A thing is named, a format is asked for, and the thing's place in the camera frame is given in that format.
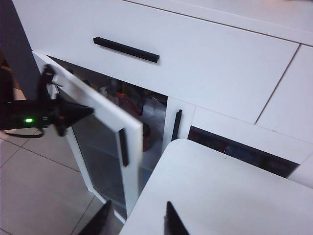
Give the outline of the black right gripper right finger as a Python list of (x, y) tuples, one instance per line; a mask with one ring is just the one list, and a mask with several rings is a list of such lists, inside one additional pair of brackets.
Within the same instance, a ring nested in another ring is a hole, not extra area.
[(164, 217), (165, 235), (189, 235), (182, 220), (180, 219), (173, 204), (168, 201), (166, 204), (166, 215)]

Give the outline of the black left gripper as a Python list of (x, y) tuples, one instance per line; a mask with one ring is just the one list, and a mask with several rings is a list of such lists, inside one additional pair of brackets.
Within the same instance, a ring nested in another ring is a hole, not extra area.
[(67, 101), (61, 97), (58, 98), (61, 114), (58, 115), (57, 100), (51, 99), (47, 89), (48, 84), (52, 84), (55, 70), (52, 66), (44, 66), (38, 83), (38, 108), (39, 121), (38, 129), (47, 128), (54, 125), (59, 136), (65, 136), (67, 129), (83, 118), (94, 113), (94, 109), (89, 106)]

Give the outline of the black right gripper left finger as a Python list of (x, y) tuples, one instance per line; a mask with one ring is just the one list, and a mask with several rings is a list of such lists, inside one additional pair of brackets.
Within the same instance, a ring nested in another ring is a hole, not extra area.
[(113, 204), (111, 200), (108, 200), (80, 231), (79, 235), (110, 235), (113, 217)]

